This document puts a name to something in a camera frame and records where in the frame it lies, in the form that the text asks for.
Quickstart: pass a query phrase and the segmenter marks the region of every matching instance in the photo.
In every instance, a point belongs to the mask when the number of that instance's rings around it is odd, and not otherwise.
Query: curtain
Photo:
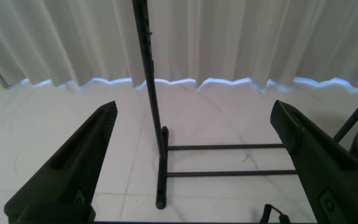
[[[155,77],[358,87],[358,0],[149,0]],[[0,85],[144,81],[130,0],[0,0]]]
[[[149,0],[155,76],[358,87],[358,0]]]
[[[93,77],[143,82],[132,1],[0,0],[0,85]]]

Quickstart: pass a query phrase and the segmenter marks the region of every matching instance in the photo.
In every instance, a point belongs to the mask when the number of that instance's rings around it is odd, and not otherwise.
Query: vertical pole
[[[353,125],[358,121],[358,107],[350,116],[350,118],[345,122],[345,124],[340,128],[340,130],[334,136],[334,140],[339,142],[347,134],[347,132],[353,127]]]
[[[160,113],[158,112],[157,94],[154,85],[154,65],[152,59],[149,18],[147,12],[147,1],[132,0],[134,6],[137,35],[139,36],[140,50],[142,52],[143,68],[146,77],[147,91],[149,93],[150,107],[154,122],[155,136],[157,138],[160,159],[167,159],[167,151],[164,149],[161,133]]]

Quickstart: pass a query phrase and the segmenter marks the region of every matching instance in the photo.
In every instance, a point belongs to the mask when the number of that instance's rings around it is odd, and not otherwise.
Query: black metal rack
[[[296,170],[239,170],[225,172],[168,172],[169,151],[192,150],[225,150],[225,149],[273,149],[283,148],[283,144],[232,144],[232,145],[202,145],[202,146],[169,146],[169,130],[166,126],[161,128],[160,114],[158,112],[157,94],[154,83],[154,63],[152,60],[151,42],[149,31],[149,17],[147,1],[132,0],[134,5],[136,26],[139,36],[140,49],[145,71],[145,80],[149,94],[150,107],[154,122],[154,130],[157,138],[157,146],[160,154],[158,165],[157,199],[156,207],[164,209],[167,205],[167,179],[172,177],[224,177],[224,176],[255,176],[255,175],[295,175]],[[358,120],[358,108],[346,121],[344,126],[335,135],[334,140],[339,142]]]

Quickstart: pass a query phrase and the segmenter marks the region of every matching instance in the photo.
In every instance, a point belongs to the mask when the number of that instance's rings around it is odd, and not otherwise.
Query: floor
[[[246,81],[156,86],[170,145],[280,142],[269,121],[275,100],[296,106],[333,136],[358,105],[358,89],[300,78],[290,88],[269,82],[263,90]],[[98,106],[112,100],[118,116],[93,200],[97,220],[258,222],[271,203],[292,222],[315,222],[294,175],[169,179],[167,207],[157,210],[158,152],[147,88],[94,81],[83,88],[29,82],[0,87],[0,223],[7,223],[7,200]],[[347,149],[357,126],[341,142]],[[169,171],[291,168],[284,149],[170,152],[168,162]],[[275,213],[271,221],[278,221]]]

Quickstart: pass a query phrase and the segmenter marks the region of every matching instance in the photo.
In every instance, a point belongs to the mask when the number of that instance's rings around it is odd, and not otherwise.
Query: curtain fold
[[[136,32],[131,1],[0,0],[2,85],[144,77]]]
[[[358,86],[358,0],[149,0],[155,76]]]
[[[358,0],[148,0],[155,77],[358,87]],[[0,0],[0,84],[144,81],[129,0]]]

